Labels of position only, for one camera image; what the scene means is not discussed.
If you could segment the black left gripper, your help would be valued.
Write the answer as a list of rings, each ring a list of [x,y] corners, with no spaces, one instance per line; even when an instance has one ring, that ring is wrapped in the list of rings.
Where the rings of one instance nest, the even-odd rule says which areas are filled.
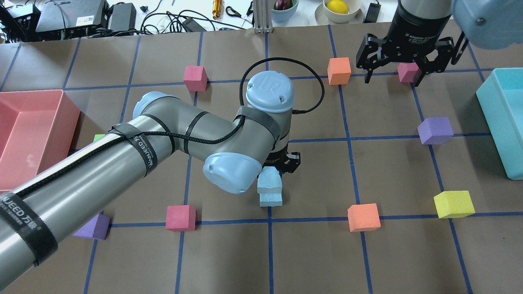
[[[273,166],[280,174],[294,173],[301,164],[301,153],[288,153],[288,145],[289,141],[286,141],[286,145],[282,149],[269,153],[262,168]]]

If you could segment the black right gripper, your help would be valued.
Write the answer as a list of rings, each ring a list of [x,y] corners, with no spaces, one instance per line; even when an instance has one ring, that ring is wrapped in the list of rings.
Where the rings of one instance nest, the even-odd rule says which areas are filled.
[[[369,84],[375,69],[390,62],[415,62],[420,69],[415,87],[426,75],[444,72],[456,52],[452,38],[440,38],[448,20],[449,16],[425,19],[396,11],[383,39],[365,35],[359,47],[355,64],[366,71],[364,83]]]

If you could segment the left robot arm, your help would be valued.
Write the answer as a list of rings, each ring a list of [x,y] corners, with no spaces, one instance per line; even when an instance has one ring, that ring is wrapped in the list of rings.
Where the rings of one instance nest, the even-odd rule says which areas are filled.
[[[1,288],[176,151],[202,160],[204,175],[222,190],[245,192],[263,165],[284,154],[294,93],[286,75],[257,73],[232,122],[172,95],[145,94],[132,120],[1,195]]]

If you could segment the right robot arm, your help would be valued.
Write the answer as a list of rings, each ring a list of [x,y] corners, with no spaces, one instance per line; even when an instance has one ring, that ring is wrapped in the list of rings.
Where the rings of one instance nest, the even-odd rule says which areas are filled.
[[[366,35],[355,64],[369,82],[378,67],[414,62],[419,85],[455,65],[469,42],[483,49],[521,44],[522,13],[521,0],[400,0],[387,35]]]

